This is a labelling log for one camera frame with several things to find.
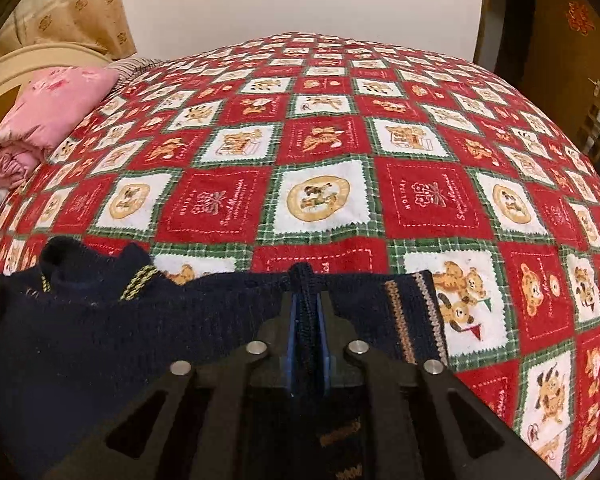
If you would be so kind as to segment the navy patterned knit sweater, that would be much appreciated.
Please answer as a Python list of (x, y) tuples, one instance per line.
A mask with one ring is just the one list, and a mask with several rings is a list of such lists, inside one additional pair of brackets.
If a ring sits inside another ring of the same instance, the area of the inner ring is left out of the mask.
[(252, 341), (300, 302), (304, 346), (317, 341), (317, 300), (390, 358), (445, 360), (432, 276), (215, 273), (178, 284), (129, 244), (107, 257), (54, 237), (27, 270), (0, 275), (0, 479), (38, 479), (92, 428), (118, 414), (178, 360), (207, 364)]

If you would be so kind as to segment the red patchwork bear bedspread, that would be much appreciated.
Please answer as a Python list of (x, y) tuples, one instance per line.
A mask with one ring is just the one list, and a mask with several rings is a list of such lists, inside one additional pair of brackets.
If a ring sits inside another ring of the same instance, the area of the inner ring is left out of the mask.
[(211, 273), (434, 279), (454, 372), (562, 478), (600, 462), (600, 177), (475, 64), (311, 35), (146, 68), (0, 207), (0, 273), (73, 235)]

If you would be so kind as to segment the wooden chair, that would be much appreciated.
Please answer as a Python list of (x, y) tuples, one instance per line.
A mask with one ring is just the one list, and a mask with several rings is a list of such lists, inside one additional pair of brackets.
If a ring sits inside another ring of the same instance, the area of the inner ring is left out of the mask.
[(582, 140), (581, 151), (597, 164), (600, 161), (600, 102), (594, 101), (579, 129)]

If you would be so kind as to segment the pink folded blanket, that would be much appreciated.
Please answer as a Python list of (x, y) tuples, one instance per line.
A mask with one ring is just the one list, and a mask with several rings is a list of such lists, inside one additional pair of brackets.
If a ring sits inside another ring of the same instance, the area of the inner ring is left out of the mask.
[(39, 70), (0, 123), (0, 188), (16, 188), (50, 157), (119, 79), (109, 67)]

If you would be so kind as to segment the striped pillow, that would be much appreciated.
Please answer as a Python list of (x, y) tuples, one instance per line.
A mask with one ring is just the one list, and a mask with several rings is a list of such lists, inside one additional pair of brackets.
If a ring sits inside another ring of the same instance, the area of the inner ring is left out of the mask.
[(131, 56), (130, 58), (122, 58), (121, 60), (109, 63), (107, 67), (118, 74), (117, 82), (111, 88), (111, 91), (119, 91), (131, 80), (161, 64), (163, 64), (163, 60), (159, 60), (158, 58), (143, 58), (142, 56)]

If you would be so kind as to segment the brown wooden door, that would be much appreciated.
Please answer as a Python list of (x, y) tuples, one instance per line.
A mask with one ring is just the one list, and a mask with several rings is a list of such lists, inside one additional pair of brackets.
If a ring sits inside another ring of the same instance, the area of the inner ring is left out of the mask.
[[(569, 1), (588, 7), (595, 24), (588, 36), (569, 28)], [(600, 17), (588, 0), (535, 0), (519, 90), (570, 140), (577, 139), (588, 109), (600, 100)]]

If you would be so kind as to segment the cream and wood headboard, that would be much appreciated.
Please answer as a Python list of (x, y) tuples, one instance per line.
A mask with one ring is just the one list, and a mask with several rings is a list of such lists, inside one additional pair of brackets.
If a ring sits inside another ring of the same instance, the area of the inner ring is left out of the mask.
[(106, 66), (110, 59), (100, 52), (73, 42), (36, 44), (0, 58), (0, 122), (39, 70), (57, 66)]

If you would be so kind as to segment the red double happiness decoration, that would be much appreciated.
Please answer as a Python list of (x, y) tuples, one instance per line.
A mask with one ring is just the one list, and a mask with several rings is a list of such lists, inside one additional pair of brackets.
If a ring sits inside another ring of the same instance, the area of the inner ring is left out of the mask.
[(569, 1), (566, 19), (569, 28), (583, 37), (588, 36), (595, 29), (595, 24), (588, 13), (588, 7), (584, 3)]

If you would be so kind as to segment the beige floral curtain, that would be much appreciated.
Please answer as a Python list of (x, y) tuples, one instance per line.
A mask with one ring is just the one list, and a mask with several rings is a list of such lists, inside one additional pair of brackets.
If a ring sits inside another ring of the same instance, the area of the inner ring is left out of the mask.
[(0, 29), (0, 58), (48, 42), (80, 44), (110, 60), (136, 52), (122, 0), (20, 0)]

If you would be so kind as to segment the dark wooden door frame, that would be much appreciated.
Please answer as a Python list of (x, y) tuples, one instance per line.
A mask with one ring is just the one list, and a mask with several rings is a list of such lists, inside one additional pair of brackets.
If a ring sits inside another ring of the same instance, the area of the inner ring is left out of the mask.
[(516, 84), (524, 71), (535, 0), (482, 0), (474, 62)]

